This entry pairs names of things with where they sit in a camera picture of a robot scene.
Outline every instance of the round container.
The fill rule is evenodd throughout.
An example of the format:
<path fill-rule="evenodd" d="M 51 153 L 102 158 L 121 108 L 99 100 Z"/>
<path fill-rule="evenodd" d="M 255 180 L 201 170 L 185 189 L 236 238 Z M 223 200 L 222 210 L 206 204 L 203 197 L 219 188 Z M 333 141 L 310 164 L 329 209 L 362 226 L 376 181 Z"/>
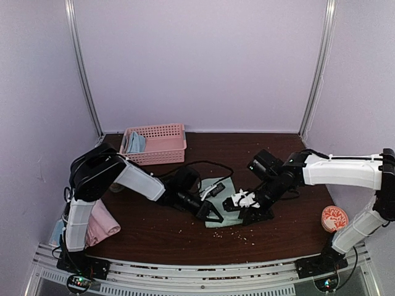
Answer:
<path fill-rule="evenodd" d="M 348 216 L 341 208 L 331 205 L 323 209 L 321 224 L 325 231 L 334 232 L 348 225 Z"/>

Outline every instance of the pink cloth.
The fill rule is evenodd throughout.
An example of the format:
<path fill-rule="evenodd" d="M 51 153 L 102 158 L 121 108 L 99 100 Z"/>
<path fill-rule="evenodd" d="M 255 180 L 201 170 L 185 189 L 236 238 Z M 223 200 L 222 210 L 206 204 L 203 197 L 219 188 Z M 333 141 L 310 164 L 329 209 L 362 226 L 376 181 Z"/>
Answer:
<path fill-rule="evenodd" d="M 121 226 L 114 220 L 106 209 L 106 206 L 99 199 L 92 208 L 85 237 L 85 245 L 92 247 L 120 230 Z"/>

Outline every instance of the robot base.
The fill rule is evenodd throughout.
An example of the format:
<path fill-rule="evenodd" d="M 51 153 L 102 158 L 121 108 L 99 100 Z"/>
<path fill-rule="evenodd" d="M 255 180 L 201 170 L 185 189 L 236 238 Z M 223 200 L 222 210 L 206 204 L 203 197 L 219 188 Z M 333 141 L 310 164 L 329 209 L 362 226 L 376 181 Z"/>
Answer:
<path fill-rule="evenodd" d="M 325 257 L 322 255 L 317 255 L 298 259 L 295 261 L 295 266 L 299 279 L 304 279 L 311 276 L 335 272 L 337 269 L 347 267 L 348 263 L 346 259 L 342 258 L 334 264 L 333 261 L 328 262 L 325 260 Z"/>
<path fill-rule="evenodd" d="M 70 260 L 70 257 L 65 252 L 62 252 L 56 267 L 70 273 L 80 274 L 88 279 L 107 279 L 110 269 L 109 261 L 87 257 L 82 252 L 78 252 L 78 254 L 71 253 L 71 257 L 73 261 Z M 84 266 L 83 269 L 80 267 L 80 273 L 76 270 L 74 263 L 81 267 Z"/>

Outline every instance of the white object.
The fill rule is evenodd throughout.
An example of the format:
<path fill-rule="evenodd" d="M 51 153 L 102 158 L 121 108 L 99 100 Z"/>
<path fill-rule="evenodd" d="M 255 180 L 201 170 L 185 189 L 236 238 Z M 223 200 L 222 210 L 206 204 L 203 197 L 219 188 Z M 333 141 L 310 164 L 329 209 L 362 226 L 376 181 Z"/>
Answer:
<path fill-rule="evenodd" d="M 363 156 L 370 160 L 321 158 L 315 154 L 306 158 L 303 178 L 306 185 L 339 184 L 381 189 L 381 171 L 378 169 L 382 161 L 379 154 Z"/>
<path fill-rule="evenodd" d="M 138 167 L 126 161 L 125 163 L 125 169 L 114 182 L 144 195 L 149 200 L 157 201 L 165 192 L 165 186 L 157 178 L 148 175 Z M 65 235 L 69 252 L 84 250 L 89 217 L 95 203 L 96 201 L 84 202 L 72 197 Z"/>
<path fill-rule="evenodd" d="M 125 163 L 125 169 L 119 174 L 114 183 L 130 188 L 144 195 L 149 200 L 157 201 L 165 192 L 165 186 L 162 182 L 140 170 L 137 166 L 129 162 Z"/>
<path fill-rule="evenodd" d="M 368 160 L 329 159 L 312 154 L 306 158 L 306 166 L 302 169 L 306 185 L 339 184 L 367 187 L 373 190 L 381 189 L 381 175 L 379 166 L 383 164 L 380 154 L 361 156 Z M 332 240 L 332 248 L 345 254 L 358 242 L 364 240 L 387 221 L 373 210 L 373 199 L 358 215 L 345 227 L 340 229 Z"/>
<path fill-rule="evenodd" d="M 375 197 L 346 227 L 335 234 L 332 240 L 332 248 L 335 251 L 341 254 L 347 253 L 358 242 L 387 222 L 378 212 L 372 210 L 374 204 Z"/>
<path fill-rule="evenodd" d="M 213 184 L 209 187 L 207 187 L 200 195 L 201 201 L 205 200 L 206 197 L 209 195 L 211 191 L 213 191 L 215 188 L 217 188 L 218 184 Z"/>
<path fill-rule="evenodd" d="M 235 207 L 260 207 L 259 203 L 255 201 L 255 193 L 253 192 L 248 193 L 248 191 L 240 189 L 239 193 L 232 194 L 231 198 Z"/>
<path fill-rule="evenodd" d="M 65 243 L 69 252 L 79 252 L 85 248 L 85 236 L 89 217 L 95 202 L 75 200 L 70 204 L 69 220 L 66 227 Z"/>

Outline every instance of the lavender wall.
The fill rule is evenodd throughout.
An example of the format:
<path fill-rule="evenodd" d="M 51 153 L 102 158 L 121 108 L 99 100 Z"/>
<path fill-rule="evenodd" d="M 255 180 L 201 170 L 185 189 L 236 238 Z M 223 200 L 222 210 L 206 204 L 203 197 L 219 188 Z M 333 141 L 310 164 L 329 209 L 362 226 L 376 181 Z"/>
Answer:
<path fill-rule="evenodd" d="M 0 291 L 20 295 L 63 207 L 72 159 L 96 142 L 63 1 L 1 1 Z"/>
<path fill-rule="evenodd" d="M 105 131 L 297 132 L 325 0 L 75 1 Z"/>
<path fill-rule="evenodd" d="M 340 0 L 308 146 L 342 155 L 395 149 L 394 16 L 393 0 Z M 351 216 L 373 196 L 351 187 L 330 186 L 330 192 Z M 377 231 L 367 245 L 385 295 L 394 295 L 395 225 Z"/>

